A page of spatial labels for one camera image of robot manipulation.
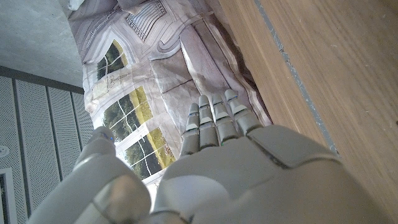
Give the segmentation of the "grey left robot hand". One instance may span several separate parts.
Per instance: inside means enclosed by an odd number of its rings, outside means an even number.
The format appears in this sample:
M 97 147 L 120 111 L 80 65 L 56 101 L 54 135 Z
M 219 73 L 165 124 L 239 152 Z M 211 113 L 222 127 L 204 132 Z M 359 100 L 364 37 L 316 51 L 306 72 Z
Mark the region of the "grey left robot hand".
M 182 150 L 154 198 L 100 126 L 30 223 L 391 223 L 339 157 L 262 126 L 233 90 L 190 106 Z

